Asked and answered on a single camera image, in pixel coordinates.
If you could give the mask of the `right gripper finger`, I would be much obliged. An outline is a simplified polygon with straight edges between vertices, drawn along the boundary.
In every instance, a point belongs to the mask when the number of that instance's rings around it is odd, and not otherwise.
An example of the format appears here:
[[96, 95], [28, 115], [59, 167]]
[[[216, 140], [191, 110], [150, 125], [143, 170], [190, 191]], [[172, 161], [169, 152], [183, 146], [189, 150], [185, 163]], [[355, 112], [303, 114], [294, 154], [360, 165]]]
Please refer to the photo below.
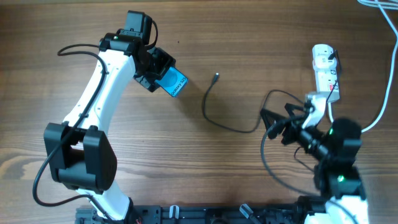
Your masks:
[[260, 115], [266, 128], [283, 127], [289, 122], [288, 118], [265, 108], [260, 111]]
[[[313, 111], [313, 106], [310, 103], [305, 103], [303, 106], [286, 103], [284, 108], [289, 117], [307, 117]], [[301, 111], [302, 114], [295, 114], [294, 111]]]

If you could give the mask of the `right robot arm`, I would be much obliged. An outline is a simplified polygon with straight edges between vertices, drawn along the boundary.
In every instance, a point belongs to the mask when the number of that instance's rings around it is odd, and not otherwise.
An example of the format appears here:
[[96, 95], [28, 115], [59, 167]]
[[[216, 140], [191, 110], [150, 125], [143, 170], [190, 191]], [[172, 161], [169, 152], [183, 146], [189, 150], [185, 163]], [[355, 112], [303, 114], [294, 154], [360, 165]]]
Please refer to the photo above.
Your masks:
[[324, 114], [321, 103], [287, 103], [288, 116], [263, 108], [264, 139], [282, 135], [281, 143], [298, 143], [318, 164], [313, 168], [320, 195], [302, 192], [292, 206], [292, 223], [368, 223], [368, 200], [354, 162], [362, 145], [360, 126], [346, 118], [335, 120], [327, 132], [317, 129]]

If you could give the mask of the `turquoise screen Galaxy smartphone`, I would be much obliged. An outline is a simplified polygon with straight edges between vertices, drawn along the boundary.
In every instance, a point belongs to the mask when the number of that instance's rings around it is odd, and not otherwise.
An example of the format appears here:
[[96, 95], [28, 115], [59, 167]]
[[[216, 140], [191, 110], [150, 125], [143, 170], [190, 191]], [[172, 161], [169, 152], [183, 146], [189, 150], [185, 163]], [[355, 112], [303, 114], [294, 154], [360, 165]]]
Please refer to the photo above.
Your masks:
[[175, 67], [170, 67], [165, 75], [155, 81], [160, 85], [171, 97], [177, 97], [188, 83], [188, 78], [177, 70]]

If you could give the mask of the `white power strip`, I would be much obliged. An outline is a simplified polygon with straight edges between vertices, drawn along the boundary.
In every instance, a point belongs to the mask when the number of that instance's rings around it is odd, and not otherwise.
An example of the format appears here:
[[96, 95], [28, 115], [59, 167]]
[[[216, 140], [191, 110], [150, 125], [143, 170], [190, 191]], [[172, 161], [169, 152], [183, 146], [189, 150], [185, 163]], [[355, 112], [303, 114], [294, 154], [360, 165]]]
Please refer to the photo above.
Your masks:
[[314, 71], [317, 93], [325, 95], [328, 103], [334, 103], [340, 99], [339, 86], [336, 83], [338, 80], [337, 67], [339, 65], [336, 53], [327, 44], [317, 44], [312, 48], [312, 57], [314, 58], [316, 55], [331, 55], [336, 59], [337, 66], [335, 69], [319, 72]]

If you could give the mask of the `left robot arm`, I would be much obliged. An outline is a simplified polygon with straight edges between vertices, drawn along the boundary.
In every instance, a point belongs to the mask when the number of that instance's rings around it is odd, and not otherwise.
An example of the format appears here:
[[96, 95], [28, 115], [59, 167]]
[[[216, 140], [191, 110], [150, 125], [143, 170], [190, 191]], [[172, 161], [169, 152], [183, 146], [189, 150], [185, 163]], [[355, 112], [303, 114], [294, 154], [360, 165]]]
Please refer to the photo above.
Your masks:
[[44, 132], [43, 166], [54, 181], [87, 198], [101, 223], [142, 222], [116, 182], [118, 163], [107, 137], [125, 87], [135, 80], [149, 91], [163, 88], [176, 97], [188, 82], [175, 59], [150, 39], [156, 31], [150, 16], [129, 11], [125, 26], [97, 45], [97, 65], [78, 103], [62, 123], [48, 124]]

